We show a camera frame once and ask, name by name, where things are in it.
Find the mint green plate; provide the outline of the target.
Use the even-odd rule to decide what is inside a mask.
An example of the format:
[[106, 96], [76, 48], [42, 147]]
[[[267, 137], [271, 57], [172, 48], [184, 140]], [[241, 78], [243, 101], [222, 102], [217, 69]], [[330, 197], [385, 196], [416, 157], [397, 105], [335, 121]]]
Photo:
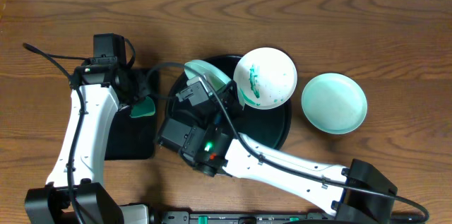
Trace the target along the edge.
[[351, 78], [339, 73], [323, 73], [304, 87], [301, 106], [317, 129], [329, 134], [347, 134], [365, 120], [367, 98]]
[[[205, 80], [208, 87], [216, 92], [222, 86], [225, 86], [230, 81], [233, 81], [225, 72], [221, 71], [218, 67], [211, 63], [194, 59], [188, 61], [184, 65], [184, 73], [187, 80], [192, 79], [195, 76], [200, 76]], [[238, 97], [240, 105], [244, 106], [244, 98]]]

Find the green sponge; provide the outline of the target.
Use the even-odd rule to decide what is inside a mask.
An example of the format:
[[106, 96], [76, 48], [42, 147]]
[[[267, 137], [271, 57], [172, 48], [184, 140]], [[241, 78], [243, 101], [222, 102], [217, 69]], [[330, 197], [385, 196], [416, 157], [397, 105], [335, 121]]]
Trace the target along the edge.
[[152, 117], [156, 112], [156, 106], [152, 98], [145, 99], [131, 108], [130, 118]]

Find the white plate with green smear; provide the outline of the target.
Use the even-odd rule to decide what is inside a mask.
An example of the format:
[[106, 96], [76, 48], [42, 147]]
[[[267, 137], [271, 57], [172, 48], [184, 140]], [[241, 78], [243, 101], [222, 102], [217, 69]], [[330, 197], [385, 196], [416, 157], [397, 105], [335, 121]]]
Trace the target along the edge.
[[287, 102], [297, 86], [297, 70], [291, 58], [272, 47], [246, 53], [237, 63], [233, 81], [239, 104], [270, 110]]

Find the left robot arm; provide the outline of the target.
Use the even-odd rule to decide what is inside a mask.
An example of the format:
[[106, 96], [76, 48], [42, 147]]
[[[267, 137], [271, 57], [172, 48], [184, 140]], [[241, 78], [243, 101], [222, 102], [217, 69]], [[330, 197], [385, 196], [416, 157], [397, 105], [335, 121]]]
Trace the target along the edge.
[[104, 161], [115, 114], [144, 97], [143, 72], [115, 65], [75, 68], [71, 115], [55, 166], [39, 189], [29, 189], [31, 223], [149, 223], [145, 204], [118, 205], [104, 188]]

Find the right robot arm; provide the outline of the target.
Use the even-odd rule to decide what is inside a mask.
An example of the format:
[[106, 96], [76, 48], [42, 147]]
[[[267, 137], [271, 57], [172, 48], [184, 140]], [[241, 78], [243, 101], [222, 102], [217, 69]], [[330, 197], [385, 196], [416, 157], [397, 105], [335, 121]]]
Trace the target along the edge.
[[350, 167], [314, 163], [269, 148], [246, 134], [229, 134], [215, 125], [218, 115], [232, 109], [232, 91], [245, 101], [251, 97], [238, 82], [210, 89], [201, 82], [175, 83], [176, 102], [191, 106], [209, 102], [206, 125], [185, 124], [169, 111], [158, 141], [179, 154], [193, 169], [214, 177], [219, 174], [260, 181], [306, 199], [322, 208], [336, 222], [389, 223], [397, 188], [373, 165], [355, 159]]

